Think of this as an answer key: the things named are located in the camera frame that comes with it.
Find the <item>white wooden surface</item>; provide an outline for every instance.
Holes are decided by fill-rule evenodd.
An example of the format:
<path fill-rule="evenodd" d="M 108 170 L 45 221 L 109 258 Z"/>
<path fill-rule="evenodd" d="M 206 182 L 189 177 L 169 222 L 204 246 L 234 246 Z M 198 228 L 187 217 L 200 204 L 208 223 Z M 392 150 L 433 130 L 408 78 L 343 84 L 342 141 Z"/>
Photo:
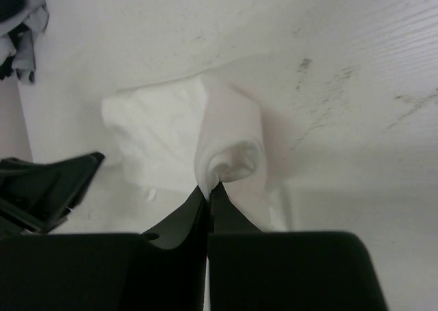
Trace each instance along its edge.
<path fill-rule="evenodd" d="M 47 2 L 20 86 L 35 161 L 115 157 L 103 96 L 215 68 L 263 107 L 289 227 L 358 234 L 392 310 L 436 310 L 438 0 Z M 60 230 L 140 231 L 183 200 L 145 193 L 106 168 Z"/>

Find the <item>white wall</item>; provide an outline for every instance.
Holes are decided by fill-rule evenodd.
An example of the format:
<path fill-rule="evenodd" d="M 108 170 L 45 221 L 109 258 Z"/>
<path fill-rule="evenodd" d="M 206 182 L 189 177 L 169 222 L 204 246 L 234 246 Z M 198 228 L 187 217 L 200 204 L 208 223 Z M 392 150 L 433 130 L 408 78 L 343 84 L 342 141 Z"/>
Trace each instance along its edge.
<path fill-rule="evenodd" d="M 0 82 L 0 158 L 31 160 L 20 94 L 14 78 Z"/>

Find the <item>white cloth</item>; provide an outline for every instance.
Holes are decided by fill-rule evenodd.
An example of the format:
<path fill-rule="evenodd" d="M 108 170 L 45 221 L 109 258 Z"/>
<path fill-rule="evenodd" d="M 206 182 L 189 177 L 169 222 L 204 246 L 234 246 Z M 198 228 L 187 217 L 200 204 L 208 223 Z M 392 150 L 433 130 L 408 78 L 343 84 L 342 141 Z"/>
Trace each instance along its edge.
<path fill-rule="evenodd" d="M 236 181 L 226 185 L 230 200 L 271 227 L 260 108 L 230 84 L 200 74 L 126 90 L 104 99 L 102 114 L 128 181 L 179 192 L 199 185 L 206 198 Z"/>

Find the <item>black plastic part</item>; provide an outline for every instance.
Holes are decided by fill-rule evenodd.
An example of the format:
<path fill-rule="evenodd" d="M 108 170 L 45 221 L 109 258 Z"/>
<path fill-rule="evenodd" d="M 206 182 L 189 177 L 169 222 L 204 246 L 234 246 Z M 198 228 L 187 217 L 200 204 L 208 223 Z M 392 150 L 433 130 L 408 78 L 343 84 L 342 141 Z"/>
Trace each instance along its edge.
<path fill-rule="evenodd" d="M 104 158 L 96 152 L 55 164 L 0 161 L 0 230 L 45 233 L 63 223 Z"/>
<path fill-rule="evenodd" d="M 206 254 L 212 311 L 387 310 L 356 236 L 262 233 L 222 184 L 210 199 L 196 188 L 143 234 L 4 239 L 0 310 L 199 311 Z"/>

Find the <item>gray fabric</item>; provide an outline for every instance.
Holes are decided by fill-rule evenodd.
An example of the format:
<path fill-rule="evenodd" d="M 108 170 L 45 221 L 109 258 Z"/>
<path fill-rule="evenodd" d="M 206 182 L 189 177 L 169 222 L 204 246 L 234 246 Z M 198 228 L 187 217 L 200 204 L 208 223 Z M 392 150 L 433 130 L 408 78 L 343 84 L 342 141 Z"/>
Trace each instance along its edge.
<path fill-rule="evenodd" d="M 35 73 L 35 55 L 34 41 L 32 39 L 32 31 L 25 32 L 18 44 L 12 69 L 15 70 L 16 76 L 20 82 L 32 85 Z"/>
<path fill-rule="evenodd" d="M 5 62 L 5 60 L 15 55 L 16 49 L 14 44 L 12 44 L 11 38 L 8 35 L 0 37 L 0 66 Z"/>
<path fill-rule="evenodd" d="M 37 24 L 35 23 L 35 21 L 40 21 L 42 19 L 43 14 L 41 14 L 41 10 L 47 13 L 45 9 L 46 0 L 25 0 L 25 3 L 26 3 L 25 8 L 23 8 L 17 15 L 0 23 L 0 36 L 6 35 L 8 32 L 13 30 L 17 25 L 19 25 L 27 18 L 29 18 L 29 15 L 31 14 L 33 14 L 32 15 L 33 19 L 31 19 L 30 24 L 33 25 L 34 27 L 37 27 L 41 31 L 45 28 L 47 21 L 44 24 L 42 23 Z"/>

